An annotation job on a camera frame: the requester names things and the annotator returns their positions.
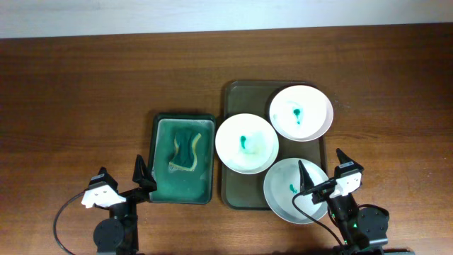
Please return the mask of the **white plate bottom stained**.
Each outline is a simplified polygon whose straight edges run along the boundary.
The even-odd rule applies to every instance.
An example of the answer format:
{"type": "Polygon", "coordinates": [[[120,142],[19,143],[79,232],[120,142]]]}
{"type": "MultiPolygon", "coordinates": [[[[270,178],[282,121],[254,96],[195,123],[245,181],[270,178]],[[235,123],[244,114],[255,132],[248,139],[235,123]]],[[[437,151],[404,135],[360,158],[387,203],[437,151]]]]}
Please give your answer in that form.
{"type": "Polygon", "coordinates": [[[314,185],[328,180],[328,176],[315,163],[305,159],[288,158],[275,163],[265,175],[263,192],[270,209],[283,220],[305,225],[313,221],[301,214],[292,204],[293,197],[300,192],[301,161],[314,185]]]}

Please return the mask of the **white plate stained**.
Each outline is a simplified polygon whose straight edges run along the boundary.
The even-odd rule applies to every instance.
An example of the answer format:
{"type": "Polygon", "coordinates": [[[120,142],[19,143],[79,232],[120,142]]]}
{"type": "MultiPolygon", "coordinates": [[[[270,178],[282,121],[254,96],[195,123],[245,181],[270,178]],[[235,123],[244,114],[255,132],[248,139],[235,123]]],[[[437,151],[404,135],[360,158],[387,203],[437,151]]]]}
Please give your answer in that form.
{"type": "Polygon", "coordinates": [[[313,221],[301,214],[292,204],[293,197],[300,192],[301,161],[314,185],[328,180],[328,176],[315,163],[305,159],[288,158],[275,163],[265,175],[263,192],[270,209],[283,220],[305,225],[313,221]]]}
{"type": "Polygon", "coordinates": [[[294,85],[279,91],[270,102],[269,117],[275,130],[295,142],[323,136],[333,123],[333,105],[320,90],[294,85]]]}
{"type": "Polygon", "coordinates": [[[240,174],[258,174],[276,160],[279,140],[264,118],[240,113],[227,118],[218,128],[215,148],[221,162],[240,174]]]}

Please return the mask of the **green yellow sponge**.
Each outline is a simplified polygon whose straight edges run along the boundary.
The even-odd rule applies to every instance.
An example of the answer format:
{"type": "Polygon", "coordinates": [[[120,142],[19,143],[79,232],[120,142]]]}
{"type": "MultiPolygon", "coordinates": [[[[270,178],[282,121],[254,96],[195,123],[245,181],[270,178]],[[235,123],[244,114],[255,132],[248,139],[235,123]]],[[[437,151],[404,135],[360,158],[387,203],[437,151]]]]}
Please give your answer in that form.
{"type": "Polygon", "coordinates": [[[202,135],[194,130],[178,130],[174,137],[175,154],[168,163],[168,170],[194,171],[197,166],[196,147],[202,135]]]}

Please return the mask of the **white plate top stained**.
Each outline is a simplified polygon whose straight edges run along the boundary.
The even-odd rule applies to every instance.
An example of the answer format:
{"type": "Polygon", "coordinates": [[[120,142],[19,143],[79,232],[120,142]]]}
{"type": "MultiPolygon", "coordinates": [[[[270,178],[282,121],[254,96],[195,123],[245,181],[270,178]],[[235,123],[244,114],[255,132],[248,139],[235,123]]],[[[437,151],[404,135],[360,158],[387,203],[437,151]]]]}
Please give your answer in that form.
{"type": "Polygon", "coordinates": [[[323,136],[333,123],[333,105],[320,90],[294,85],[279,91],[270,102],[269,117],[275,130],[295,142],[323,136]]]}

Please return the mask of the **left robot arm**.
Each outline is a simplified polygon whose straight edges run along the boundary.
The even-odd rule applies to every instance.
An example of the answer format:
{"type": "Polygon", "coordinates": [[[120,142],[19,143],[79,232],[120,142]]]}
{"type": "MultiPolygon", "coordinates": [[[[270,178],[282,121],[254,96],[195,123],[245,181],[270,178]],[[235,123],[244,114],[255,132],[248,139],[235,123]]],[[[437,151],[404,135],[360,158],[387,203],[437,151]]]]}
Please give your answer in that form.
{"type": "Polygon", "coordinates": [[[81,204],[86,208],[100,208],[109,212],[93,232],[97,254],[136,254],[139,251],[137,205],[150,201],[150,193],[157,190],[156,181],[141,155],[135,160],[132,181],[138,187],[120,193],[117,181],[101,167],[91,178],[81,204]]]}

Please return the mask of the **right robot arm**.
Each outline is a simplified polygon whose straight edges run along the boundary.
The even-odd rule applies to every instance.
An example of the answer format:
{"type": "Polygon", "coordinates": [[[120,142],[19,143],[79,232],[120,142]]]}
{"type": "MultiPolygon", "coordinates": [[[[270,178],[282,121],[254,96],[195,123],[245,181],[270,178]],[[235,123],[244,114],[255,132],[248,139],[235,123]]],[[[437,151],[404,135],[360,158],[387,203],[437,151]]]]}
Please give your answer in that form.
{"type": "Polygon", "coordinates": [[[300,208],[297,208],[297,211],[323,227],[336,239],[338,246],[333,247],[333,254],[412,254],[412,251],[407,249],[383,249],[389,242],[386,235],[389,211],[377,205],[359,205],[355,202],[352,193],[362,185],[364,167],[341,149],[336,150],[336,155],[340,164],[335,168],[334,176],[317,185],[311,180],[302,161],[298,161],[300,192],[293,197],[292,204],[296,204],[298,197],[307,195],[311,196],[313,204],[326,203],[328,215],[341,236],[338,237],[329,227],[300,208]]]}

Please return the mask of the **green water tray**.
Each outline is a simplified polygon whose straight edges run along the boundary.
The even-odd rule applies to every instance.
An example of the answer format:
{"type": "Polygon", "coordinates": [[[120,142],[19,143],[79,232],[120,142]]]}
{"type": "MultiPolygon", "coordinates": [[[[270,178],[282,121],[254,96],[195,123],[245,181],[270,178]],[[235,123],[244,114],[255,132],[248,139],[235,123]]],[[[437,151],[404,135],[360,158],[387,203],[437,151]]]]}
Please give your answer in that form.
{"type": "Polygon", "coordinates": [[[159,113],[153,121],[148,169],[157,185],[150,193],[153,203],[207,204],[212,198],[214,135],[216,120],[210,114],[159,113]],[[168,170],[175,154],[178,130],[190,129],[202,135],[197,147],[194,171],[168,170]]]}

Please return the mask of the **dark brown serving tray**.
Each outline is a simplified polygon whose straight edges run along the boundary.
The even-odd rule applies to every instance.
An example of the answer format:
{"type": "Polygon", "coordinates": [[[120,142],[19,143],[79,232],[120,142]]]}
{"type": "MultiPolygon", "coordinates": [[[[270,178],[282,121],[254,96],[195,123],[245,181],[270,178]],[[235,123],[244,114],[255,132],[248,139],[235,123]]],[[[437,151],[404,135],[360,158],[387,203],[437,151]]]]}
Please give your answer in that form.
{"type": "MultiPolygon", "coordinates": [[[[224,117],[250,113],[268,120],[270,103],[278,92],[294,85],[308,85],[304,81],[238,80],[224,90],[224,117]]],[[[278,135],[279,152],[276,160],[286,158],[307,159],[328,173],[326,146],[323,137],[308,142],[291,141],[278,135]]],[[[263,193],[266,171],[258,174],[239,174],[222,165],[221,197],[235,210],[269,210],[263,193]]]]}

